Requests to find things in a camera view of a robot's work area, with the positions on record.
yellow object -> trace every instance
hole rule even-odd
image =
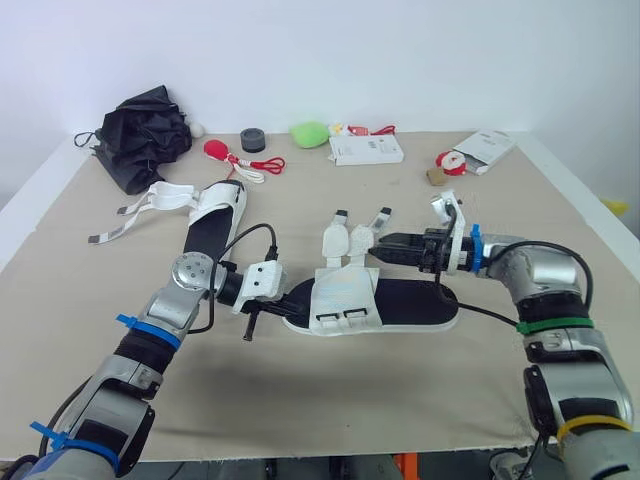
[[[604,203],[605,207],[611,210],[616,217],[621,217],[627,210],[629,210],[629,204],[627,202],[614,202],[613,200],[607,200],[606,198],[601,198],[600,201]]]
[[[558,433],[556,434],[558,443],[562,443],[562,439],[572,429],[584,425],[615,425],[630,432],[632,431],[631,426],[627,422],[616,417],[609,417],[607,415],[583,415],[582,417],[572,418],[558,429]]]

black umbrella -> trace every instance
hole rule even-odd
[[[129,195],[157,181],[158,165],[175,162],[191,148],[191,133],[164,85],[125,100],[104,116],[94,147],[102,166]]]

black cable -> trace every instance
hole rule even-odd
[[[563,460],[559,455],[549,450],[549,437],[546,437],[542,440],[542,451],[545,453],[545,455],[547,455],[547,457],[551,458],[552,460],[563,463]]]
[[[233,248],[233,246],[236,243],[238,243],[244,237],[249,235],[251,232],[254,232],[260,228],[266,228],[267,230],[269,230],[269,233],[271,234],[271,246],[269,247],[269,251],[267,252],[265,260],[276,260],[278,258],[278,254],[277,254],[278,242],[276,239],[276,231],[268,223],[258,223],[253,227],[247,228],[244,232],[237,235],[236,238],[231,240],[231,242],[226,247],[224,247],[224,249],[219,254],[217,254],[216,257],[213,259],[213,268],[211,270],[211,280],[209,282],[209,285],[210,285],[209,286],[209,322],[207,323],[206,326],[200,327],[200,328],[193,328],[189,330],[187,333],[189,334],[204,333],[211,330],[211,328],[213,327],[213,321],[214,321],[214,315],[215,315],[215,309],[214,309],[215,291],[214,290],[215,290],[215,279],[216,279],[216,271],[218,269],[218,263],[220,263],[220,260],[222,259],[222,257],[224,257],[225,253],[231,250],[231,248]]]
[[[455,226],[456,220],[458,219],[458,211],[453,205],[447,204],[445,206],[445,210],[451,217],[451,220],[449,221],[449,225],[447,226],[447,230],[444,234],[444,238],[442,239],[442,241],[438,245],[438,249],[436,250],[436,261],[434,266],[434,272],[435,272],[434,283],[436,286],[438,296],[440,297],[440,300],[442,300],[445,303],[454,304],[458,308],[464,308],[465,310],[471,310],[472,312],[482,313],[483,315],[496,318],[501,322],[506,323],[507,325],[516,327],[518,325],[518,322],[515,322],[510,318],[505,317],[504,315],[500,315],[499,313],[492,312],[491,310],[487,310],[486,308],[476,307],[475,305],[469,305],[468,303],[458,302],[453,298],[449,298],[445,295],[444,290],[442,289],[442,284],[440,282],[440,279],[442,276],[442,264],[444,263],[444,250],[446,245],[449,242],[449,239],[451,238],[451,233],[453,232],[453,228]]]
[[[47,428],[49,430],[53,430],[54,428],[56,428],[56,423],[58,423],[58,420],[60,420],[60,417],[62,416],[62,414],[65,412],[67,408],[69,408],[69,405],[71,405],[71,402],[73,402],[76,399],[76,397],[80,395],[80,392],[87,385],[87,383],[89,383],[89,380],[91,380],[91,377],[87,378],[84,382],[82,382],[82,385],[76,388],[71,393],[71,395],[69,395],[67,399],[64,402],[62,402],[62,405],[58,407],[58,410],[56,410],[56,413],[53,414],[53,417],[51,417],[51,420],[49,420],[49,423],[47,423]],[[38,456],[40,458],[44,457],[47,454],[48,446],[49,446],[49,437],[43,435],[42,439],[40,440],[40,448],[38,449]]]
[[[81,137],[82,135],[88,135],[88,137],[84,140],[84,142],[82,143],[78,143],[78,137]],[[82,133],[78,133],[76,136],[73,137],[73,144],[76,147],[84,147],[87,143],[89,143],[91,141],[91,138],[95,137],[96,134],[95,132],[82,132]]]
[[[538,453],[538,448],[540,448],[540,443],[542,442],[542,435],[538,435],[538,439],[536,440],[536,443],[534,443],[533,445],[533,450],[531,451],[531,456],[529,457],[529,460],[527,460],[527,463],[524,466],[524,469],[522,470],[522,472],[520,472],[520,476],[518,477],[518,480],[523,480],[524,477],[527,476],[527,471],[531,468],[531,465],[533,465],[533,461],[536,458],[536,453]]]
[[[180,465],[178,465],[178,468],[176,468],[175,471],[167,477],[167,480],[173,480],[174,478],[176,478],[176,475],[180,473],[180,470],[182,470],[185,463],[187,462],[182,462]]]
[[[27,463],[35,465],[38,460],[40,459],[35,455],[23,455],[11,464],[7,471],[2,474],[0,480],[11,480],[11,477],[14,476],[23,465],[26,465]]]
[[[587,282],[587,292],[585,294],[584,305],[585,307],[587,307],[587,310],[589,310],[591,308],[591,301],[593,300],[593,290],[594,290],[593,275],[591,274],[591,269],[589,268],[589,265],[584,260],[584,258],[580,256],[580,254],[578,254],[577,252],[574,252],[570,248],[567,248],[563,245],[558,245],[557,243],[551,243],[551,242],[543,242],[539,240],[526,240],[523,242],[512,243],[510,245],[505,246],[493,258],[491,258],[487,264],[487,268],[489,268],[492,264],[500,260],[502,257],[504,257],[507,253],[511,252],[512,250],[515,250],[516,248],[520,248],[520,247],[529,247],[529,246],[547,247],[553,250],[558,250],[559,252],[569,255],[576,262],[578,262],[578,264],[580,265],[580,267],[582,267],[582,270],[584,271],[584,275]]]

red string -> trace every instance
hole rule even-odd
[[[371,135],[395,135],[395,134],[396,134],[395,125],[387,125],[386,127],[383,127],[380,130],[371,133]]]
[[[282,157],[273,157],[264,162],[251,162],[249,166],[256,170],[265,170],[274,175],[280,175],[284,170],[287,162]]]

red toy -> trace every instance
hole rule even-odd
[[[447,175],[464,175],[467,171],[467,161],[463,153],[450,150],[438,155],[436,167],[441,167]]]
[[[255,183],[264,182],[264,175],[259,172],[247,170],[246,168],[242,167],[251,167],[255,168],[256,170],[267,171],[274,175],[280,175],[286,165],[286,162],[282,157],[273,157],[265,162],[250,162],[248,160],[242,160],[241,158],[238,158],[234,154],[230,153],[229,147],[227,147],[220,140],[209,140],[207,143],[205,143],[204,153],[209,157],[215,158],[216,160],[229,162],[233,166],[231,174],[233,174],[233,171],[235,170],[247,180]]]

